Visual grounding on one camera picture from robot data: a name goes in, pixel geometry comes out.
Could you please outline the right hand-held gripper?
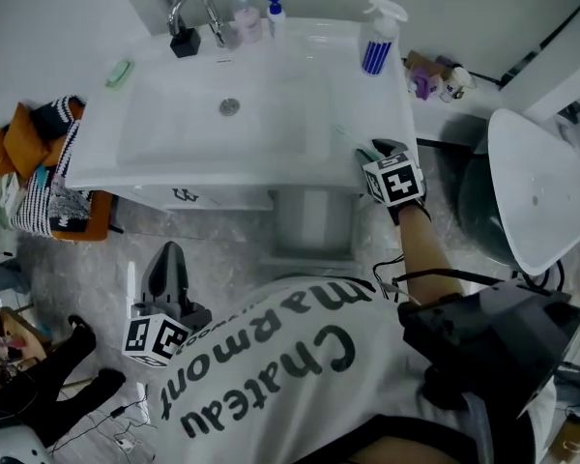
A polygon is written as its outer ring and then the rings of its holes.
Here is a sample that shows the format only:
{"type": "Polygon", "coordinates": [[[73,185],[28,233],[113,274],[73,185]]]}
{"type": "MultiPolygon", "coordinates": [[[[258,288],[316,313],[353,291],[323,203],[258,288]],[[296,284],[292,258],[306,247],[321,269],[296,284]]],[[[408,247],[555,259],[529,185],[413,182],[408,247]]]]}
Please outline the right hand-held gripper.
{"type": "Polygon", "coordinates": [[[383,159],[362,165],[367,193],[387,208],[395,225],[399,224],[401,210],[411,206],[429,216],[424,206],[425,185],[421,171],[412,159],[399,155],[408,151],[407,145],[384,138],[373,139],[371,143],[383,159]]]}

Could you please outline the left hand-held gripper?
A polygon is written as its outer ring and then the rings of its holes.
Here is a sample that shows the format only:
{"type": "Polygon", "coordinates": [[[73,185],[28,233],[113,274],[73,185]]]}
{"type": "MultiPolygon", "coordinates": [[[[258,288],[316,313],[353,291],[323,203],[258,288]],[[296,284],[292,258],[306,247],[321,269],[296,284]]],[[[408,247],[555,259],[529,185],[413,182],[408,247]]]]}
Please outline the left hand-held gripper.
{"type": "Polygon", "coordinates": [[[152,258],[142,277],[142,301],[130,307],[124,330],[122,354],[152,368],[162,368],[178,349],[212,321],[212,312],[200,304],[179,320],[154,303],[170,303],[170,294],[187,307],[189,278],[185,255],[175,242],[164,244],[152,258]]]}

